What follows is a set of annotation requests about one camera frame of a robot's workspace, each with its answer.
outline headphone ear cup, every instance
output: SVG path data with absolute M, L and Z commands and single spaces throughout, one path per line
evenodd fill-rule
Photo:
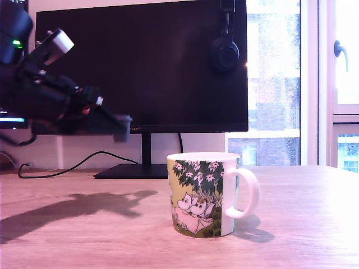
M 215 70 L 227 73 L 235 69 L 240 58 L 240 50 L 229 38 L 220 37 L 211 44 L 211 62 Z

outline ceramic mug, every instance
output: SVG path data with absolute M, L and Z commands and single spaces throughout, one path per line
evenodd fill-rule
M 259 184 L 252 172 L 239 168 L 240 156 L 224 152 L 191 152 L 167 156 L 172 220 L 181 234 L 212 238 L 230 234 L 234 220 L 252 214 L 259 204 Z M 236 209 L 239 176 L 250 200 Z

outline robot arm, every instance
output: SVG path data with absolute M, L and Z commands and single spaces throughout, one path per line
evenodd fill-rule
M 61 29 L 49 31 L 20 60 L 22 45 L 33 28 L 31 18 L 10 1 L 0 1 L 0 12 L 0 107 L 41 123 L 48 133 L 117 134 L 126 140 L 131 118 L 118 119 L 109 113 L 97 87 L 81 87 L 65 76 L 56 78 L 46 72 L 47 65 L 73 47 L 70 38 Z

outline black headphones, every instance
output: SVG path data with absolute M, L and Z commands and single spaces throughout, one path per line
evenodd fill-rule
M 221 37 L 213 40 L 210 47 L 211 63 L 220 73 L 235 69 L 240 58 L 240 50 L 233 41 L 233 17 L 236 0 L 220 0 Z

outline window handle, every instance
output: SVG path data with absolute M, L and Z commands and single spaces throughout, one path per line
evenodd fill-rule
M 348 53 L 347 53 L 347 49 L 345 47 L 341 46 L 339 41 L 335 41 L 335 43 L 334 43 L 334 54 L 335 54 L 335 56 L 338 58 L 341 52 L 344 53 L 344 56 L 346 58 L 347 72 L 348 72 Z

